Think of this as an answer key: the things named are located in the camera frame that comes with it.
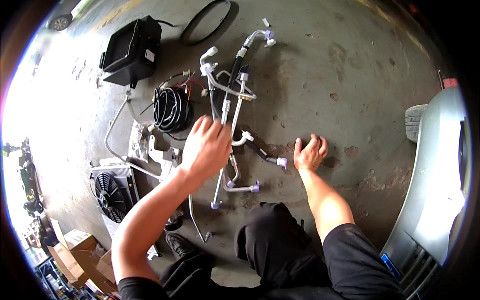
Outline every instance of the hand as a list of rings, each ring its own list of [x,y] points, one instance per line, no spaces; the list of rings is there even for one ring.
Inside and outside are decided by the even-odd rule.
[[[231,126],[222,126],[220,119],[214,123],[211,117],[201,116],[187,137],[179,168],[199,183],[215,175],[228,163],[230,131]]]
[[[295,151],[293,152],[293,163],[298,171],[302,169],[315,172],[325,156],[328,154],[328,145],[324,137],[310,134],[312,138],[305,149],[301,149],[301,139],[297,138]]]

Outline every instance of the black shoe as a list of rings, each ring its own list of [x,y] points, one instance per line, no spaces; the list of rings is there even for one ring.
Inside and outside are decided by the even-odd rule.
[[[165,236],[165,241],[169,245],[170,249],[172,249],[173,254],[176,254],[179,258],[188,253],[198,251],[195,245],[178,233],[167,233]]]

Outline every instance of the concrete floor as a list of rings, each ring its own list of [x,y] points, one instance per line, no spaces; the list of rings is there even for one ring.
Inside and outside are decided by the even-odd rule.
[[[105,247],[111,245],[88,186],[88,161],[97,165],[99,159],[112,156],[103,138],[127,90],[101,81],[98,61],[110,35],[148,14],[185,26],[208,2],[94,1],[66,30],[64,56],[42,59],[31,83],[41,96],[30,104],[38,120],[29,138],[47,214],[59,220],[65,232],[84,230]],[[267,152],[287,157],[288,170],[263,162],[249,149],[239,149],[240,183],[260,180],[261,192],[222,191],[224,204],[211,210],[216,185],[216,178],[211,178],[194,195],[194,203],[199,226],[214,232],[214,237],[201,244],[188,217],[179,230],[218,258],[213,271],[216,282],[258,284],[255,272],[235,257],[233,237],[249,209],[260,201],[282,201],[296,219],[304,219],[313,247],[321,253],[307,195],[292,160],[295,139],[307,141],[311,132],[329,142],[329,157],[318,174],[345,197],[356,223],[377,249],[388,238],[415,158],[415,144],[405,136],[404,113],[408,107],[428,103],[440,90],[439,62],[434,61],[435,49],[411,20],[392,7],[377,5],[366,0],[239,0],[228,26],[208,41],[187,48],[176,40],[182,27],[162,26],[157,71],[132,90],[131,103],[111,138],[113,148],[122,155],[127,154],[132,118],[153,118],[150,110],[141,116],[140,112],[165,78],[190,68],[197,70],[194,78],[206,84],[199,76],[198,59],[211,46],[219,50],[214,61],[220,70],[229,70],[244,39],[265,28],[262,18],[270,22],[277,40],[272,48],[255,42],[245,57],[251,64],[248,85],[258,100],[243,105],[239,125],[250,128]],[[199,88],[195,92],[196,117],[209,113],[207,98],[199,97]],[[167,137],[159,143],[160,148],[183,146]],[[156,163],[150,167],[160,171]],[[140,194],[155,185],[141,173],[136,173],[136,179]],[[164,242],[161,252],[164,257],[152,262],[159,272],[173,260]]]

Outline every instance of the purple cap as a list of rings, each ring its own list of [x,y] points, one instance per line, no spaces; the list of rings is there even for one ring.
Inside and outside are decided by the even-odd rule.
[[[265,30],[265,39],[271,39],[271,38],[273,38],[273,31]]]
[[[212,209],[217,209],[220,204],[222,204],[221,201],[218,202],[218,203],[210,202],[210,207],[211,207]]]
[[[285,170],[287,169],[287,159],[283,157],[279,157],[280,159],[276,162],[279,166],[284,167]]]
[[[252,192],[259,192],[260,191],[260,181],[257,180],[257,183],[253,185],[253,191]]]

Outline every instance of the cardboard box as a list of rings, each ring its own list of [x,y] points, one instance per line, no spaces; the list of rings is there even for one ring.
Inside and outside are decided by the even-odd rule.
[[[55,247],[47,246],[50,254],[57,263],[60,271],[67,277],[68,281],[79,289],[88,280],[88,275],[84,272],[82,267],[77,263],[70,251],[61,243]]]
[[[71,254],[73,259],[77,262],[77,264],[86,274],[86,279],[92,280],[93,283],[104,294],[116,291],[117,286],[115,285],[115,281],[110,281],[97,269],[97,265],[100,262],[101,258],[95,256],[97,241],[93,237],[93,235],[77,229],[74,229],[63,235],[58,221],[54,219],[51,219],[50,221],[52,223],[55,234],[60,241],[60,243],[57,244],[55,247],[57,247],[58,245],[62,245],[62,247],[59,246],[59,248],[62,248],[63,252],[68,252]],[[74,264],[71,261],[71,257],[69,257],[69,259],[70,261],[68,261],[68,264],[70,264],[71,267],[74,267]],[[72,275],[75,272],[75,274],[79,274],[78,269],[69,269],[69,271],[70,273],[72,273]]]
[[[110,282],[115,283],[112,266],[112,251],[108,250],[96,265],[96,269],[103,274]]]

